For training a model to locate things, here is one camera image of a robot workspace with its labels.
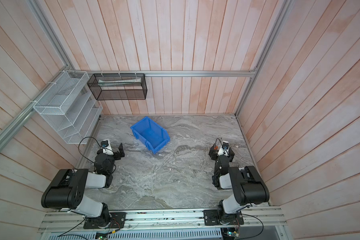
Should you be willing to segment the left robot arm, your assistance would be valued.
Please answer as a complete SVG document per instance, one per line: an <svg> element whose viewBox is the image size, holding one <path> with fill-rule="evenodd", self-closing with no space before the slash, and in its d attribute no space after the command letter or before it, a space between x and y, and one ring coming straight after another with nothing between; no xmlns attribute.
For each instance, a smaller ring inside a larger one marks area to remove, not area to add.
<svg viewBox="0 0 360 240"><path fill-rule="evenodd" d="M82 215L84 229L121 229L126 213L110 213L108 205L85 195L86 189L107 189L113 181L115 161L125 156L123 145L113 151L110 141L101 142L94 161L94 172L88 169L62 169L42 195L41 205L46 209L68 210Z"/></svg>

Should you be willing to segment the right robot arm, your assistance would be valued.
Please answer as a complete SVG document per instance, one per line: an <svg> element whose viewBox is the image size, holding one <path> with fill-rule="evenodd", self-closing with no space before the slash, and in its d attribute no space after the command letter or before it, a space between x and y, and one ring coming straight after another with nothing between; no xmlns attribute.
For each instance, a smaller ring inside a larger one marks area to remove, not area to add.
<svg viewBox="0 0 360 240"><path fill-rule="evenodd" d="M227 141L210 148L209 156L215 161L213 185L222 190L232 190L226 199L219 201L216 210L204 210L206 226L241 225L244 223L241 210L253 204L269 201L269 190L256 167L231 167L235 153Z"/></svg>

